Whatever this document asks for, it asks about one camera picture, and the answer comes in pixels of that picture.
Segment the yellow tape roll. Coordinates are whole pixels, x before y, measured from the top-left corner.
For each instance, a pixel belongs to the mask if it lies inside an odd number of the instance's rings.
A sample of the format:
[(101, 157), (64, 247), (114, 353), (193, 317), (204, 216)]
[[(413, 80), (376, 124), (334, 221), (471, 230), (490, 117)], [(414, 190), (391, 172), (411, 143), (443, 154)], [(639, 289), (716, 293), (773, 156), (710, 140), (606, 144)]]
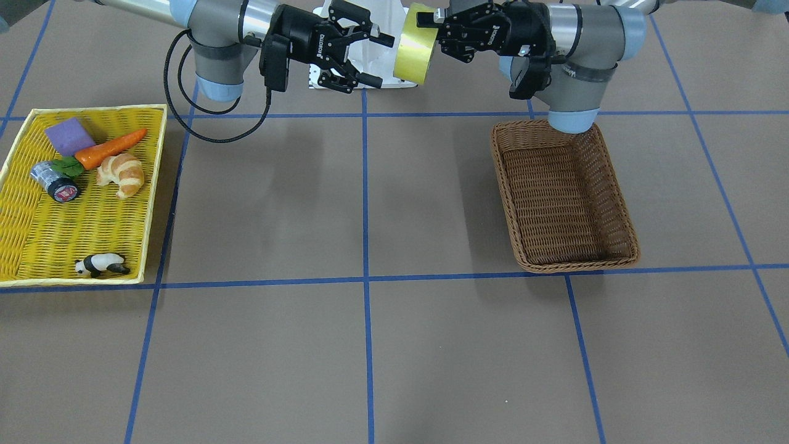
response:
[(394, 59), (393, 76), (414, 84), (425, 84), (430, 67), (438, 29), (420, 27), (419, 14), (424, 12), (429, 19), (435, 8), (414, 2), (407, 11)]

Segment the brown wicker basket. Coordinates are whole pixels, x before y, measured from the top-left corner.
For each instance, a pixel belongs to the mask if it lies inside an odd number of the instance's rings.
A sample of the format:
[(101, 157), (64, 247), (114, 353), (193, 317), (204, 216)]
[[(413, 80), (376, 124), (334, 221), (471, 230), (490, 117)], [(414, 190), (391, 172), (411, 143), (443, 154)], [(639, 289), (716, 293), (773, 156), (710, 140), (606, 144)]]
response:
[(491, 157), (515, 261), (530, 273), (620, 269), (642, 256), (597, 125), (565, 134), (545, 119), (498, 123)]

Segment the yellow plastic basket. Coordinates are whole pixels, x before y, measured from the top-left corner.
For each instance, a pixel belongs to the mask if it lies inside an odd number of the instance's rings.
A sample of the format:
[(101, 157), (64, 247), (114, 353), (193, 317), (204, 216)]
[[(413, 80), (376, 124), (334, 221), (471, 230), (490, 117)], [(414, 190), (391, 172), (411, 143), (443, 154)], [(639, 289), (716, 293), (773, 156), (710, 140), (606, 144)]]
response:
[[(76, 118), (97, 142), (147, 130), (131, 149), (145, 174), (140, 191), (119, 199), (116, 185), (99, 186), (96, 172), (76, 178), (81, 193), (56, 202), (31, 177), (39, 162), (59, 158), (45, 130)], [(2, 166), (1, 286), (124, 285), (144, 280), (150, 226), (168, 110), (163, 104), (88, 109), (32, 109), (23, 121)], [(129, 274), (79, 276), (75, 261), (98, 253), (124, 257)]]

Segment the toy croissant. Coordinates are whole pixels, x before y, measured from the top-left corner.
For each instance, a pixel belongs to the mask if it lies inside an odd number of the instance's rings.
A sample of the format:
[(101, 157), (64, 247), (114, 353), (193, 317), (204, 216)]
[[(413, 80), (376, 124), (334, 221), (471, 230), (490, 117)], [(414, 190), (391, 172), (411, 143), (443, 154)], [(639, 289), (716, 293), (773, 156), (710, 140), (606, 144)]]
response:
[(115, 193), (120, 200), (129, 199), (137, 194), (145, 183), (142, 163), (134, 155), (111, 155), (102, 161), (97, 168), (96, 185), (104, 187), (116, 184)]

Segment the purple foam block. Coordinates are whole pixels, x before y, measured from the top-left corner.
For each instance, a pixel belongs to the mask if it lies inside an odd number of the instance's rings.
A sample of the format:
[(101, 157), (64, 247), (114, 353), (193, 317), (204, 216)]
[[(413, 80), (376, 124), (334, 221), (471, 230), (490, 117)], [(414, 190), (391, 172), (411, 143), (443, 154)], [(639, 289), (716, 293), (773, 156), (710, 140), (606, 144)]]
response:
[(62, 157), (69, 157), (82, 149), (96, 145), (93, 137), (76, 117), (71, 117), (49, 126), (44, 130), (44, 134), (57, 154), (60, 154)]

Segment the toy carrot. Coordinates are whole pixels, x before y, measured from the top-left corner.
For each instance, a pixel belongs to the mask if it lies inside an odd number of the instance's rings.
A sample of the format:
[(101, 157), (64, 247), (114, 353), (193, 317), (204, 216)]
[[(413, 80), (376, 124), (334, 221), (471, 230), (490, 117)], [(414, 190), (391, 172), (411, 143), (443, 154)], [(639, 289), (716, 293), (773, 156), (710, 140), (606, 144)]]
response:
[(88, 148), (79, 150), (73, 155), (62, 157), (52, 161), (51, 168), (70, 178), (77, 177), (85, 171), (90, 171), (101, 166), (102, 161), (113, 155), (123, 154), (133, 146), (142, 141), (149, 131), (141, 128), (130, 132), (120, 138), (109, 140), (102, 144), (96, 144)]

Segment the small black-lidded jar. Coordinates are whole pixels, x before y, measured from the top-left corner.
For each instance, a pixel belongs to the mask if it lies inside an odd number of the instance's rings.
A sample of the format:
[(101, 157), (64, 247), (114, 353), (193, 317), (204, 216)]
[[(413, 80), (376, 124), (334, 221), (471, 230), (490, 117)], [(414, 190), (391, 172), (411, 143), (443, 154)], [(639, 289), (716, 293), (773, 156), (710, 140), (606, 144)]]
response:
[(34, 164), (29, 174), (58, 203), (70, 202), (81, 196), (81, 188), (68, 175), (54, 169), (53, 161)]

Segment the panda figurine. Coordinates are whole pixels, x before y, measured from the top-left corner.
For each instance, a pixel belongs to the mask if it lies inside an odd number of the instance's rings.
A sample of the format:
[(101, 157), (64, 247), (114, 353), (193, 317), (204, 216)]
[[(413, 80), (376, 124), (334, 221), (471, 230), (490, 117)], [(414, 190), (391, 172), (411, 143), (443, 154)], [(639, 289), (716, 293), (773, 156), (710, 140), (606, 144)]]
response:
[(98, 278), (106, 271), (120, 275), (127, 275), (131, 272), (126, 265), (126, 258), (118, 253), (88, 255), (82, 260), (75, 261), (74, 270), (77, 275), (90, 276), (90, 278)]

